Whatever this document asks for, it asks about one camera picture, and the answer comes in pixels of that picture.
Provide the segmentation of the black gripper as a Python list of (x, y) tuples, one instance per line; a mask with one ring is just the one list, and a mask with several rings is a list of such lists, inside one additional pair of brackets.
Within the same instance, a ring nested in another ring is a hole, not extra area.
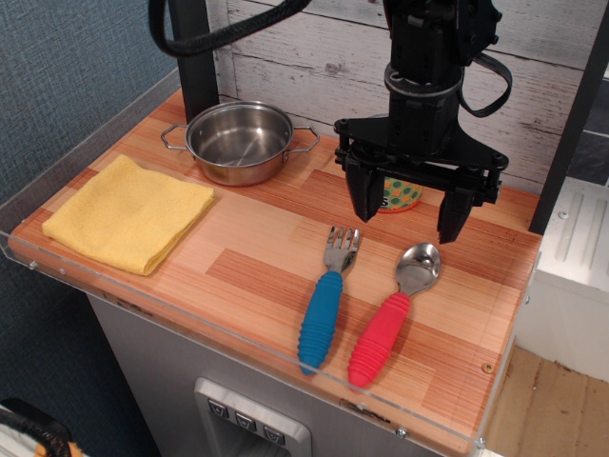
[(337, 162), (362, 221), (382, 206), (386, 176), (445, 191), (437, 224), (441, 244), (458, 239), (475, 205), (497, 201), (509, 159), (466, 133), (459, 109), (456, 94), (393, 94), (385, 116), (335, 122)]

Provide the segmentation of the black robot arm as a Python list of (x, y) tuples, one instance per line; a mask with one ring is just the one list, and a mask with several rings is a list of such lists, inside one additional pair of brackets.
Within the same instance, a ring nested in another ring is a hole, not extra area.
[(391, 39), (384, 70), (388, 113), (338, 120), (336, 161), (365, 222), (381, 207), (388, 177), (443, 191), (437, 231), (441, 243), (452, 243), (472, 208), (497, 201), (509, 164), (458, 119), (461, 109), (487, 117), (510, 97), (506, 90), (487, 107), (472, 109), (462, 93), (473, 63), (513, 84), (510, 70), (485, 54), (499, 40), (502, 15), (490, 1), (386, 1), (383, 7)]

